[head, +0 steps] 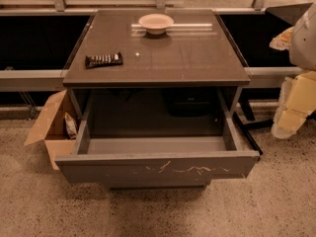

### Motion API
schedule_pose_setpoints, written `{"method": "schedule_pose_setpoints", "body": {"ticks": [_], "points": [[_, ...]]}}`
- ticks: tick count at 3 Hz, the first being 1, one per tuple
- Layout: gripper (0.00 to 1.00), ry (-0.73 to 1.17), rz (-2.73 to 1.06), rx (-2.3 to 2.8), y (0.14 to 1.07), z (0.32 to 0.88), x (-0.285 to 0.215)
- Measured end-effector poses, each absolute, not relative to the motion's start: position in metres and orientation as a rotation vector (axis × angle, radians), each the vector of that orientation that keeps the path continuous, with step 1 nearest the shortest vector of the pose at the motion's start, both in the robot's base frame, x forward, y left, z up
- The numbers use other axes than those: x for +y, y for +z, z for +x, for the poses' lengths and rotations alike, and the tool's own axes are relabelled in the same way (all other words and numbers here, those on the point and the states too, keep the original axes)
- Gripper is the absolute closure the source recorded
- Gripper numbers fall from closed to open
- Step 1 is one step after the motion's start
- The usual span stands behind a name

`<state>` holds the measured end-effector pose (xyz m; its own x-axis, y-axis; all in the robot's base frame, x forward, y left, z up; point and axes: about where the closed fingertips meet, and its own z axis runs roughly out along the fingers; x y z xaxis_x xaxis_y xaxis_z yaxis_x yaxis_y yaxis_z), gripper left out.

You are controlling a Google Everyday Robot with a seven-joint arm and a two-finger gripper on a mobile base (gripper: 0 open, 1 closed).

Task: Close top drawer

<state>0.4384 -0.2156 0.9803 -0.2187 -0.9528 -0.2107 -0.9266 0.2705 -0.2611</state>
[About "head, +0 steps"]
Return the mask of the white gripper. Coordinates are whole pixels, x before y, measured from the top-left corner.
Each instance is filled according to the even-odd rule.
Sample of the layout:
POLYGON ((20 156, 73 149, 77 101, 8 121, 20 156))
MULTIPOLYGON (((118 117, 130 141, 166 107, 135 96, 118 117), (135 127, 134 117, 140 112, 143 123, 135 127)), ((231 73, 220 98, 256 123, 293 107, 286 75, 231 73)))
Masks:
POLYGON ((290 138, 302 127, 306 117, 316 110, 316 72, 286 77, 281 86, 279 104, 284 110, 276 110, 271 132, 279 139, 290 138))

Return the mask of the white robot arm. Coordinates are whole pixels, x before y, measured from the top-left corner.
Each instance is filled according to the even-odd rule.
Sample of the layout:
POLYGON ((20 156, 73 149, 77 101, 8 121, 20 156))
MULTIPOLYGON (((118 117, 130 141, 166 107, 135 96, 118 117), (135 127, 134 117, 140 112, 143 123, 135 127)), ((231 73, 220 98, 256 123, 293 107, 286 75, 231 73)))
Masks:
POLYGON ((316 5, 273 38, 270 48, 288 50, 290 62, 302 70, 294 78, 285 77, 279 93, 272 135, 286 139, 316 111, 316 5))

